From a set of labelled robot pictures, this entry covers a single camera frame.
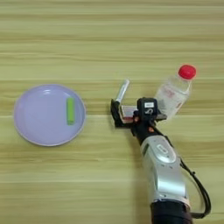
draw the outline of silver arm segment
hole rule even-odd
[[[190,206],[180,158],[164,136],[149,136],[142,145],[143,166],[153,191],[152,201],[177,200]]]
[[[121,87],[121,89],[120,89],[120,91],[119,91],[119,93],[118,93],[118,95],[116,97],[116,101],[117,102],[120,102],[120,103],[122,102],[122,99],[123,99],[123,97],[125,95],[125,92],[128,89],[129,84],[130,84],[129,80],[125,80],[124,81],[124,83],[122,84],[122,87]]]

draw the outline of bottle cap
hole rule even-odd
[[[196,75],[196,68],[194,66],[184,65],[178,70],[180,77],[186,80],[191,80]]]

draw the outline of black cable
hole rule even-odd
[[[207,216],[208,214],[210,214],[211,209],[212,209],[212,205],[211,205],[211,200],[209,198],[209,195],[207,193],[207,190],[205,189],[205,187],[201,184],[201,182],[199,181],[199,179],[196,177],[195,172],[191,171],[188,166],[184,163],[184,161],[181,159],[180,162],[180,166],[185,169],[190,175],[191,177],[194,179],[194,181],[196,182],[196,184],[199,187],[200,193],[203,197],[203,200],[205,202],[205,211],[203,213],[192,213],[192,217],[194,219],[203,219],[205,216]]]

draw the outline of purple plate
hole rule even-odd
[[[67,125],[67,98],[74,98],[74,124]],[[25,92],[14,108],[14,123],[26,140],[43,146],[67,143],[82,130],[86,109],[81,98],[60,85],[44,85]]]

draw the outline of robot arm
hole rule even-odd
[[[207,191],[183,163],[173,149],[167,136],[157,128],[156,122],[166,117],[158,110],[158,103],[153,98],[140,98],[132,122],[124,123],[120,115],[120,103],[129,85],[126,81],[116,101],[111,101],[111,114],[117,128],[131,129],[140,143],[143,167],[150,184],[150,210],[153,224],[192,224],[193,218],[203,218],[211,211],[211,202]],[[186,169],[201,190],[206,202],[204,213],[191,213],[186,192],[186,184],[182,178],[182,168]]]

